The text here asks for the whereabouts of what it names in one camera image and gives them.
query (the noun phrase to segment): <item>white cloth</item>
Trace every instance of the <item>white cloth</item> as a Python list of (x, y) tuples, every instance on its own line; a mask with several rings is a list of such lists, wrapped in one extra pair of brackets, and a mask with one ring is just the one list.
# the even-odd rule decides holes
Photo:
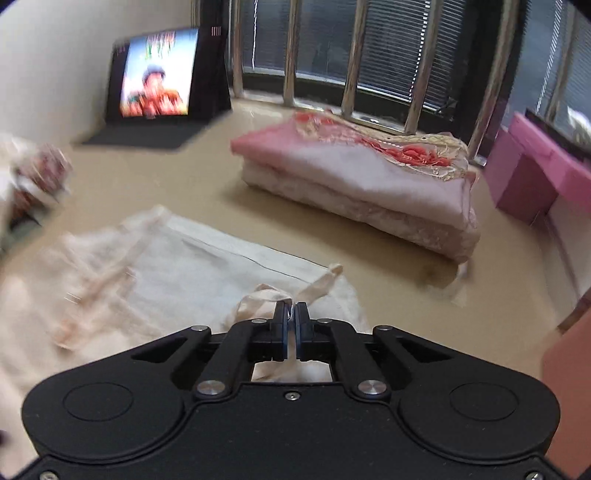
[[(9, 436), (0, 471), (13, 475), (34, 459), (20, 405), (57, 372), (190, 325), (216, 333), (271, 317), (283, 299), (306, 301), (311, 317), (347, 320), (367, 332), (341, 273), (340, 265), (326, 269), (161, 207), (115, 228), (63, 237), (0, 291), (0, 429)], [(295, 361), (257, 365), (257, 378), (328, 380), (325, 365)]]

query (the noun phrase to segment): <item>video on screen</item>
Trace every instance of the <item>video on screen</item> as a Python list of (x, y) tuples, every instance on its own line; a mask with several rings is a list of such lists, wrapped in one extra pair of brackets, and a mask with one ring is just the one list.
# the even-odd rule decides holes
[(131, 40), (121, 89), (121, 115), (187, 115), (196, 47), (196, 29)]

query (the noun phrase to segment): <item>beige floor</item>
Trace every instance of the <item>beige floor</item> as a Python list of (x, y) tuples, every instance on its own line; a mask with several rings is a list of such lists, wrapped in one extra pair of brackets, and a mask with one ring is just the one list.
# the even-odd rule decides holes
[(41, 235), (13, 252), (7, 271), (18, 272), (65, 231), (100, 228), (162, 204), (249, 241), (323, 265), (343, 264), (373, 325), (396, 325), (539, 375), (541, 354), (557, 337), (541, 252), (532, 230), (494, 209), (484, 181), (476, 183), (473, 198), (482, 239), (466, 278), (452, 284), (456, 266), (439, 255), (246, 187), (229, 140), (289, 111), (251, 102), (234, 107), (177, 153), (66, 148), (76, 170), (73, 194)]

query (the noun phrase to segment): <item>pink blanket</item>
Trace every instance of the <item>pink blanket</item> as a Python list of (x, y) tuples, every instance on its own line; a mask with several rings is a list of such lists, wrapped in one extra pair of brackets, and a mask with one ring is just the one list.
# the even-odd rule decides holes
[(369, 135), (322, 113), (296, 113), (285, 123), (233, 140), (231, 148), (352, 199), (464, 231), (470, 224), (471, 187), (465, 145), (444, 135), (418, 142), (417, 137)]

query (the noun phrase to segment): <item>blurry object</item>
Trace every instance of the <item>blurry object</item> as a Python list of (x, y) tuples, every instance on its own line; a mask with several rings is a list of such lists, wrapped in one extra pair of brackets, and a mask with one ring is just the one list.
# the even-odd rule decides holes
[(470, 204), (467, 147), (449, 135), (395, 136), (330, 113), (232, 141), (249, 185), (306, 203), (441, 253), (457, 262), (480, 233)]
[(39, 224), (40, 216), (57, 204), (72, 170), (62, 152), (10, 134), (0, 134), (0, 249), (24, 223)]
[(176, 150), (232, 109), (224, 65), (226, 31), (217, 8), (200, 11), (200, 20), (201, 29), (115, 43), (105, 125), (83, 145)]
[(591, 145), (585, 147), (574, 142), (572, 139), (567, 138), (566, 135), (557, 130), (554, 125), (546, 123), (542, 117), (536, 115), (529, 109), (525, 111), (525, 118), (532, 122), (537, 128), (542, 130), (542, 132), (548, 135), (553, 141), (558, 143), (560, 148), (566, 150), (567, 153), (573, 158), (579, 161), (584, 161), (586, 158), (591, 158)]
[[(162, 207), (121, 225), (66, 234), (0, 289), (0, 472), (35, 458), (21, 423), (29, 390), (69, 368), (202, 323), (213, 333), (266, 316), (276, 300), (306, 301), (316, 318), (370, 332), (343, 267), (246, 242)], [(264, 363), (261, 381), (330, 378), (314, 362)]]
[(546, 283), (564, 332), (591, 307), (591, 215), (558, 197), (541, 220)]
[(542, 381), (560, 403), (560, 424), (547, 456), (572, 478), (591, 459), (591, 310), (545, 354)]
[(587, 0), (570, 0), (579, 11), (591, 21), (591, 4)]
[(558, 195), (591, 213), (591, 171), (520, 113), (497, 136), (484, 176), (496, 206), (525, 223)]
[(573, 54), (575, 51), (575, 43), (577, 37), (580, 35), (580, 18), (577, 13), (577, 9), (573, 8), (572, 5), (566, 5), (566, 26), (564, 32), (564, 38), (562, 42), (560, 63), (556, 73), (556, 81), (552, 88), (552, 93), (548, 100), (546, 112), (544, 114), (544, 120), (547, 124), (553, 125), (556, 123), (556, 116), (560, 104), (565, 104), (565, 94), (567, 93), (567, 84), (569, 77), (571, 76), (573, 66)]
[(574, 128), (573, 141), (587, 151), (591, 151), (591, 122), (585, 115), (571, 107), (567, 107), (567, 111), (569, 124)]

